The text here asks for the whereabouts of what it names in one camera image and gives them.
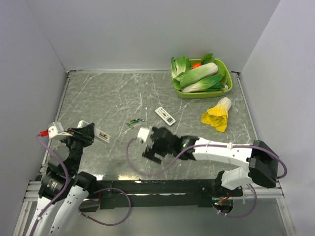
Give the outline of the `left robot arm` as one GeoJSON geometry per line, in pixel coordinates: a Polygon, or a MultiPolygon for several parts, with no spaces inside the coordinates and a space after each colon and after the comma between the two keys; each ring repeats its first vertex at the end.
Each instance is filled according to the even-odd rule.
{"type": "Polygon", "coordinates": [[[79,172],[84,148],[95,140],[95,124],[80,121],[75,128],[64,129],[60,122],[52,123],[40,137],[59,140],[64,146],[47,147],[51,158],[41,181],[36,210],[28,236],[61,236],[71,217],[85,198],[97,192],[96,177],[79,172]]]}

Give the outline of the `plain white remote control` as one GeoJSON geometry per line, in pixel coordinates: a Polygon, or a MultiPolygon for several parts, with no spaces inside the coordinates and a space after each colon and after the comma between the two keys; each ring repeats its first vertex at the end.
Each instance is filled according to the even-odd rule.
{"type": "MultiPolygon", "coordinates": [[[[78,122],[77,128],[82,128],[85,127],[87,125],[89,125],[90,123],[81,120],[78,122]]],[[[103,132],[102,130],[98,129],[96,126],[94,127],[94,138],[103,142],[103,143],[110,143],[110,138],[111,136],[108,135],[107,133],[103,132]]]]}

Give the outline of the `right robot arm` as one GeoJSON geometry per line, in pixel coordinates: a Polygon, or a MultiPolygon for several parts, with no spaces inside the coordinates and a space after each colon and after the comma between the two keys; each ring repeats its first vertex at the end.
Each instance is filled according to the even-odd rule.
{"type": "Polygon", "coordinates": [[[181,160],[234,165],[235,169],[221,171],[216,177],[215,190],[221,196],[252,183],[265,188],[276,187],[280,159],[261,140],[242,145],[222,143],[197,136],[178,137],[164,127],[140,128],[137,138],[146,144],[142,156],[158,164],[161,163],[158,155],[171,154],[181,160]]]}

